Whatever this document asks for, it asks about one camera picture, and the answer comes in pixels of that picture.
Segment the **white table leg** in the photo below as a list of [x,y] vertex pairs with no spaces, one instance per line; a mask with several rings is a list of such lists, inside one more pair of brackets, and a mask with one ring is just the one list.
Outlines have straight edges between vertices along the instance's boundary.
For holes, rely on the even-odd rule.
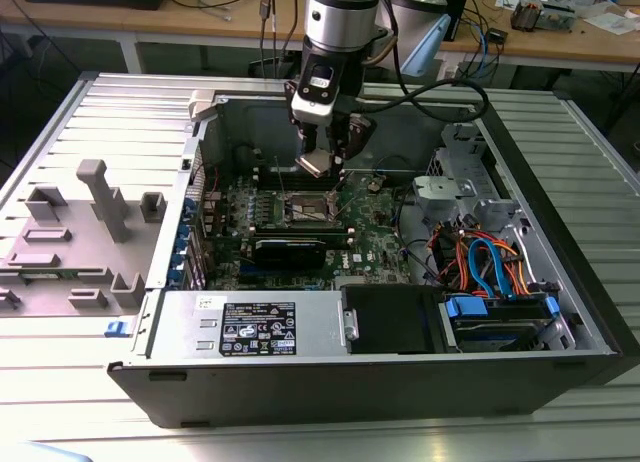
[[458,72],[458,66],[464,62],[466,52],[444,52],[438,71],[438,80],[452,79]]
[[120,39],[119,42],[124,62],[127,64],[127,71],[130,74],[144,74],[144,62],[135,36],[126,34],[126,37]]

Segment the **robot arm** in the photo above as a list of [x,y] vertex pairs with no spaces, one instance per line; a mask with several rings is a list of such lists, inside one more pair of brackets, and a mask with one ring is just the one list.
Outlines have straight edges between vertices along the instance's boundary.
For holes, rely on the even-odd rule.
[[[405,59],[424,68],[446,32],[449,19],[442,15],[446,1],[396,2],[411,17],[418,15],[416,30],[408,32],[412,47]],[[315,177],[341,170],[343,161],[360,153],[375,130],[373,120],[353,114],[352,109],[371,61],[388,67],[393,63],[392,57],[371,54],[374,46],[385,47],[388,54],[398,35],[376,25],[393,25],[379,5],[379,0],[307,0],[302,70],[298,81],[285,84],[285,94],[290,121],[298,126],[301,140],[296,160]],[[438,30],[429,30],[435,20]],[[316,146],[318,127],[326,128],[329,152]]]

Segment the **gray plastic part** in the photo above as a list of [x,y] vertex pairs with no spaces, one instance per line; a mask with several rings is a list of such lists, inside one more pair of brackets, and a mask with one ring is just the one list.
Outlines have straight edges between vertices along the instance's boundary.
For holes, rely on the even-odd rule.
[[11,290],[0,289],[0,309],[15,309],[20,303],[20,297]]
[[104,309],[109,304],[100,289],[71,289],[67,300],[76,309]]
[[12,267],[57,267],[60,257],[56,254],[13,254],[7,262]]
[[2,285],[27,285],[28,280],[23,279],[18,272],[4,272],[0,274]]
[[[0,261],[0,287],[11,289],[22,301],[15,311],[0,311],[0,317],[129,315],[138,307],[121,307],[111,293],[114,275],[120,273],[130,283],[136,273],[147,279],[149,266],[162,224],[147,224],[140,211],[140,200],[128,201],[126,218],[129,238],[126,244],[114,244],[105,224],[96,219],[91,200],[67,200],[56,207],[60,222],[47,229],[66,228],[73,235],[66,242],[29,243],[22,234],[43,227],[29,218],[7,256]],[[19,268],[8,265],[13,254],[55,253],[60,265],[53,268]],[[71,289],[99,288],[109,304],[104,309],[76,309],[67,298]]]
[[113,281],[113,273],[109,267],[86,269],[85,272],[78,272],[78,280],[84,284],[110,284]]
[[58,222],[54,207],[62,207],[67,202],[57,187],[36,187],[25,201],[31,215],[40,223]]
[[84,159],[80,162],[76,176],[89,187],[96,208],[102,215],[102,220],[107,226],[107,230],[115,243],[122,243],[127,240],[127,227],[121,215],[122,196],[114,199],[114,194],[107,185],[104,173],[107,165],[104,160]]
[[[111,197],[115,202],[115,207],[120,212],[120,215],[122,216],[122,218],[126,219],[127,214],[129,213],[129,206],[127,205],[127,203],[124,200],[124,197],[122,196],[122,191],[120,190],[119,187],[114,187],[110,190],[111,190]],[[102,210],[100,209],[100,207],[98,207],[96,203],[92,203],[91,208],[93,209],[93,212],[96,214],[97,219],[102,220]]]
[[33,229],[27,230],[22,236],[27,242],[68,242],[71,240],[69,229]]
[[140,199],[140,211],[148,224],[160,223],[167,210],[167,202],[162,192],[145,192]]
[[144,280],[140,274],[136,274],[133,278],[131,287],[129,287],[122,276],[120,274],[116,274],[116,278],[113,280],[113,284],[111,284],[111,293],[120,307],[140,307],[145,293]]

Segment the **wooden table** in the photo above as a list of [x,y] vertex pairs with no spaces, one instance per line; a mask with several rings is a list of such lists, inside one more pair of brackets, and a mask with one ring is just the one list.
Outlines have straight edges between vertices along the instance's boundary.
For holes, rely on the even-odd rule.
[[[232,17],[230,22],[201,10],[178,6],[170,0],[166,0],[158,11],[17,1],[48,35],[115,40],[120,44],[127,68],[132,73],[144,71],[138,52],[141,42],[257,47],[260,34],[258,0],[233,4],[228,12]],[[180,1],[195,3],[195,0]],[[219,3],[225,0],[210,1]],[[305,0],[298,1],[298,27],[289,47],[299,50],[304,30]],[[576,22],[571,33],[519,32],[510,28],[511,12],[496,9],[495,0],[476,1],[492,27],[509,32],[500,58],[501,65],[629,72],[640,61],[640,32],[616,36],[582,20]],[[621,0],[621,3],[640,5],[640,0]],[[281,47],[293,22],[293,0],[277,0],[277,8],[277,45]],[[38,33],[11,0],[0,0],[0,15],[0,24],[5,32],[23,36]],[[444,62],[442,71],[452,70],[459,63],[470,60],[477,47],[470,28],[462,25],[456,40],[443,43],[437,55]]]

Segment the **wire bundle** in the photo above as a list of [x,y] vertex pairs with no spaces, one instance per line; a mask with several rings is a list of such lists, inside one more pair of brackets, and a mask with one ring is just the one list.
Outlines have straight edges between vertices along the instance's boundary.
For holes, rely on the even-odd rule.
[[[500,65],[500,56],[504,51],[504,45],[496,44],[497,54],[493,59],[491,59],[491,61],[487,62],[486,59],[489,55],[489,42],[487,41],[486,34],[491,27],[489,25],[489,21],[487,20],[487,18],[480,13],[480,8],[478,7],[478,3],[476,2],[476,0],[470,0],[470,1],[473,4],[474,8],[473,9],[465,8],[464,9],[465,15],[460,19],[460,21],[469,25],[474,29],[475,32],[472,32],[472,35],[475,38],[476,42],[478,42],[478,48],[476,49],[475,53],[473,54],[473,57],[469,61],[469,65],[466,67],[466,69],[460,72],[460,75],[463,77],[477,78],[477,79],[482,79],[489,76],[493,77],[495,73],[498,71],[498,67]],[[467,14],[475,16],[477,18],[477,21],[469,18]],[[478,55],[480,54],[480,51],[482,51],[482,54],[483,54],[482,59],[480,60],[480,64],[478,65],[478,68],[476,68],[474,71],[471,71],[470,70],[471,65],[475,62],[476,57],[478,57]]]
[[[428,246],[433,249],[434,243],[438,237],[443,236],[443,231],[440,229],[436,231]],[[513,288],[513,292],[515,295],[530,295],[531,292],[527,287],[527,283],[524,278],[524,264],[522,259],[520,258],[520,254],[516,252],[512,247],[510,247],[506,241],[502,239],[498,239],[493,235],[477,230],[477,229],[461,229],[459,232],[458,238],[455,240],[455,251],[456,257],[437,275],[436,279],[444,283],[446,280],[451,279],[451,285],[459,290],[460,292],[471,292],[473,295],[478,295],[481,297],[491,297],[493,296],[492,290],[487,290],[486,286],[482,283],[478,283],[478,287],[474,287],[474,283],[471,280],[470,272],[475,270],[475,267],[472,269],[470,260],[473,261],[473,252],[474,250],[485,250],[489,251],[489,247],[478,247],[477,243],[474,245],[475,241],[488,241],[497,249],[500,250],[500,268],[496,267],[496,273],[498,278],[498,283],[500,285],[500,273],[502,268],[508,274],[509,281],[511,283],[511,287]],[[491,264],[495,265],[496,261],[491,258],[485,264],[485,267],[482,270],[482,276],[486,274],[490,268]]]

